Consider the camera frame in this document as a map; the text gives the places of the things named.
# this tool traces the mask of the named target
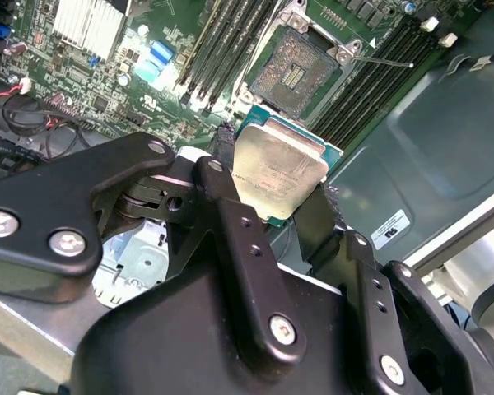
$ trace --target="ram slot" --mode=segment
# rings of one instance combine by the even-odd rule
[[[402,42],[404,38],[410,33],[410,30],[406,29],[406,22],[403,20],[401,24],[395,29],[390,37],[383,43],[378,50],[373,53],[374,58],[389,58],[390,54],[397,49],[397,46]],[[342,94],[333,102],[329,109],[324,112],[322,118],[320,118],[315,127],[314,132],[317,135],[324,135],[329,130],[331,124],[335,118],[343,116],[344,110],[349,106],[349,100],[360,91],[366,91],[366,83],[373,81],[372,76],[374,71],[380,65],[376,63],[367,63],[358,72],[353,81],[344,88]]]
[[[224,10],[223,12],[223,20],[225,23],[220,24],[220,32],[219,34],[214,36],[212,47],[207,51],[207,54],[204,60],[201,63],[201,67],[198,68],[197,71],[194,72],[193,77],[191,78],[191,82],[188,88],[188,93],[192,94],[198,83],[203,79],[208,73],[209,65],[213,65],[216,63],[217,59],[220,58],[221,52],[224,48],[226,48],[226,43],[229,36],[229,31],[231,30],[231,26],[235,23],[235,15],[242,8],[248,6],[246,2],[229,2],[230,6]]]
[[[225,61],[227,51],[234,45],[235,40],[237,39],[237,32],[241,29],[241,26],[246,23],[245,20],[249,17],[253,7],[254,5],[252,2],[239,2],[239,7],[235,8],[235,12],[231,15],[226,29],[223,30],[220,39],[215,43],[216,48],[212,52],[212,57],[209,58],[209,61],[205,64],[202,72],[199,73],[198,80],[195,81],[200,86],[205,86],[209,76],[213,74],[214,69]]]
[[[407,18],[375,51],[374,58],[420,65],[435,48],[436,40]],[[313,132],[342,149],[347,147],[413,72],[411,68],[399,70],[383,64],[366,64],[317,122]]]
[[[411,53],[410,58],[406,57],[405,59],[409,62],[423,63],[431,55],[433,49],[434,48],[432,47],[418,48],[414,53]],[[381,84],[377,90],[379,94],[373,96],[373,100],[367,106],[366,110],[359,114],[355,114],[354,117],[345,122],[346,125],[351,126],[348,126],[347,129],[343,129],[344,126],[342,126],[342,129],[339,129],[344,130],[344,133],[339,133],[338,135],[333,134],[333,144],[336,144],[337,146],[340,144],[347,147],[358,133],[377,115],[381,106],[388,103],[395,92],[411,75],[412,73],[406,69],[385,78],[384,83]]]
[[[238,30],[240,35],[235,45],[228,50],[226,61],[221,67],[216,67],[213,70],[211,78],[203,88],[205,95],[210,93],[207,109],[213,107],[226,88],[226,84],[234,73],[238,71],[238,66],[241,64],[242,59],[245,60],[249,46],[259,38],[260,31],[269,23],[269,16],[276,4],[277,0],[262,0],[258,2],[254,13],[250,15],[247,25],[244,26],[244,29]]]
[[[203,98],[207,95],[209,89],[212,87],[217,76],[221,75],[220,71],[226,68],[226,65],[234,62],[235,52],[238,49],[238,45],[242,43],[242,40],[246,38],[253,24],[258,20],[260,8],[268,0],[256,0],[254,2],[245,2],[249,4],[248,8],[243,8],[242,12],[235,16],[235,24],[231,26],[228,32],[227,42],[222,46],[224,49],[221,53],[221,57],[217,59],[215,63],[209,65],[209,73],[206,75],[202,82],[199,97]]]
[[[189,59],[184,65],[181,71],[178,83],[183,85],[187,81],[192,79],[195,72],[205,64],[205,61],[212,54],[210,48],[216,43],[215,38],[222,31],[223,26],[226,23],[226,16],[228,10],[237,4],[238,0],[217,0],[212,9],[212,13],[208,18],[207,24],[203,28],[203,32],[198,38],[198,41],[194,45],[194,48],[189,56]]]

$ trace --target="sticker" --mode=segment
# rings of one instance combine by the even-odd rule
[[[382,249],[395,236],[410,225],[410,220],[403,210],[397,211],[394,216],[380,226],[371,234],[371,239],[376,249]]]

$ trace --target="cable connector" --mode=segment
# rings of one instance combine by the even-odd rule
[[[441,47],[450,48],[457,41],[458,36],[454,33],[449,33],[448,35],[441,37],[439,39],[439,45]]]
[[[33,80],[31,80],[29,77],[23,77],[20,79],[20,90],[19,94],[25,95],[26,93],[29,93],[31,91],[31,88],[33,87]]]
[[[439,25],[439,20],[435,16],[431,16],[426,21],[421,23],[421,29],[430,33],[436,29],[437,25]]]

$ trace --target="heatsink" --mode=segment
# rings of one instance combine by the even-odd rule
[[[60,0],[53,32],[64,43],[107,60],[123,20],[124,14],[105,0]]]

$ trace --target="red wire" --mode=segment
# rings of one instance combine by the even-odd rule
[[[52,128],[58,122],[58,120],[57,119],[53,119],[53,118],[51,118],[49,116],[48,116],[48,118],[49,118],[49,120],[46,123],[46,127],[47,128]]]
[[[0,92],[0,97],[12,95],[13,93],[15,93],[15,91],[18,91],[20,88],[21,88],[20,85],[16,85],[7,92]]]

